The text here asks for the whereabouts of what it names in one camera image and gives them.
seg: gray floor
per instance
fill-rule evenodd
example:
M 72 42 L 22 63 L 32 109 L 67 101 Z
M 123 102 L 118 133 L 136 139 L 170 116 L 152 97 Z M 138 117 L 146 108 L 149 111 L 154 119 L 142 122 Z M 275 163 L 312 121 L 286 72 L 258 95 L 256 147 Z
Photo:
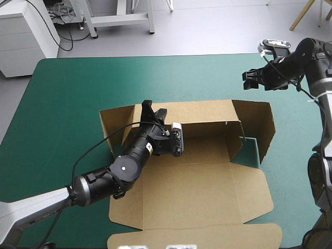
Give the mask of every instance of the gray floor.
M 332 22 L 323 20 L 318 28 L 319 1 L 313 5 L 298 27 L 289 26 L 305 0 L 174 0 L 175 11 L 169 12 L 165 0 L 154 0 L 155 35 L 147 25 L 108 27 L 98 30 L 99 38 L 74 44 L 70 52 L 59 51 L 58 57 L 166 56 L 188 54 L 253 53 L 261 38 L 277 38 L 294 47 L 305 37 L 331 39 Z M 91 1 L 96 16 L 114 13 L 116 1 Z M 141 0 L 138 11 L 144 10 Z M 323 16 L 330 7 L 324 3 Z M 83 37 L 88 29 L 77 31 Z M 70 43 L 62 42 L 69 47 Z M 29 82 L 29 77 L 5 78 L 0 74 L 0 142 Z

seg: cabinet drawer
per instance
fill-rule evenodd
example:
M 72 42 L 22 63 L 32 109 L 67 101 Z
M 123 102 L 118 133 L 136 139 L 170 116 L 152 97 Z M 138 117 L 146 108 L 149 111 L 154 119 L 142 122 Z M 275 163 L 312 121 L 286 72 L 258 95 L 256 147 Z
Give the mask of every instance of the cabinet drawer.
M 23 17 L 0 18 L 0 35 L 31 32 Z
M 38 47 L 38 42 L 32 33 L 0 35 L 0 51 Z
M 32 75 L 37 63 L 45 56 L 40 48 L 0 52 L 0 71 L 5 77 Z

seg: green mat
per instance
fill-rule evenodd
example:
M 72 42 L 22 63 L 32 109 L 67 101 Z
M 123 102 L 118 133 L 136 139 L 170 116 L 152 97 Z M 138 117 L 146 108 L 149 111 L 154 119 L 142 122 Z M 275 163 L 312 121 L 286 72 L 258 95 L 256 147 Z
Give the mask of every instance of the green mat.
M 267 176 L 274 210 L 252 223 L 277 223 L 284 233 L 282 246 L 300 244 L 320 214 L 307 177 L 311 148 L 321 136 L 320 115 L 292 87 L 275 92 L 242 90 L 242 72 L 264 64 L 257 54 L 42 60 L 0 146 L 0 200 L 26 198 L 68 184 L 75 160 L 103 137 L 101 109 L 144 99 L 269 101 L 276 135 L 259 167 Z M 247 142 L 236 162 L 256 167 L 254 153 L 254 141 Z M 105 143 L 83 160 L 77 173 L 110 162 Z M 51 221 L 29 228 L 20 245 L 39 242 Z M 112 233 L 133 230 L 109 221 L 106 199 L 65 210 L 50 240 L 62 247 L 103 247 Z

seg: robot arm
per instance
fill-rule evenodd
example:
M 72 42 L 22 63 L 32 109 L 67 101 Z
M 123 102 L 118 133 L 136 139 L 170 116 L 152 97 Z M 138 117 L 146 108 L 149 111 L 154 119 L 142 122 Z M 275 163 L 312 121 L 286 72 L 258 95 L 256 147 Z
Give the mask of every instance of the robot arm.
M 263 85 L 265 90 L 287 89 L 289 84 L 287 79 L 298 84 L 305 75 L 311 94 L 317 96 L 319 91 L 313 89 L 312 84 L 332 75 L 330 69 L 332 45 L 306 38 L 299 43 L 293 53 L 290 53 L 289 48 L 290 44 L 285 41 L 262 40 L 259 50 L 262 53 L 272 53 L 274 59 L 265 67 L 244 72 L 242 74 L 245 80 L 244 89 L 258 88 L 258 85 Z
M 87 206 L 109 196 L 122 198 L 133 187 L 150 156 L 170 153 L 181 156 L 184 151 L 181 124 L 173 123 L 169 132 L 164 125 L 167 110 L 154 112 L 151 104 L 150 100 L 142 103 L 138 133 L 110 166 L 75 177 L 73 187 L 12 203 L 0 202 L 0 248 L 15 248 L 24 229 L 71 205 Z
M 259 50 L 273 54 L 273 60 L 265 67 L 251 69 L 242 74 L 244 89 L 265 90 L 287 89 L 295 85 L 298 91 L 304 91 L 300 82 L 306 76 L 311 98 L 314 98 L 321 110 L 323 123 L 322 139 L 313 148 L 315 152 L 308 162 L 308 175 L 312 194 L 322 215 L 303 237 L 298 248 L 332 248 L 332 45 L 320 40 L 306 38 L 300 42 L 293 53 L 290 44 L 285 41 L 262 40 Z
M 178 157 L 183 152 L 183 136 L 179 123 L 172 124 L 171 132 L 164 128 L 166 109 L 153 112 L 152 101 L 142 103 L 142 123 L 133 142 L 112 165 L 75 178 L 74 204 L 86 206 L 105 197 L 119 199 L 132 188 L 151 155 L 172 153 Z

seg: cardboard box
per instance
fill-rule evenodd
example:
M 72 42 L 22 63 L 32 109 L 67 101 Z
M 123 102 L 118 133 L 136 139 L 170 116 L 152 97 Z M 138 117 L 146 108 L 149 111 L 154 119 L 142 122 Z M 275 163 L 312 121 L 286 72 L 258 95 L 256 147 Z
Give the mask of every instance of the cardboard box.
M 112 235 L 109 249 L 121 245 L 194 244 L 201 248 L 275 249 L 282 231 L 276 224 L 244 223 L 270 212 L 273 202 L 262 170 L 231 163 L 240 136 L 255 137 L 260 161 L 275 133 L 265 102 L 211 100 L 153 103 L 167 108 L 166 125 L 183 125 L 185 152 L 151 157 L 134 187 L 110 201 L 111 221 L 142 229 Z M 141 105 L 100 111 L 104 134 L 140 120 Z M 127 143 L 138 125 L 108 141 Z

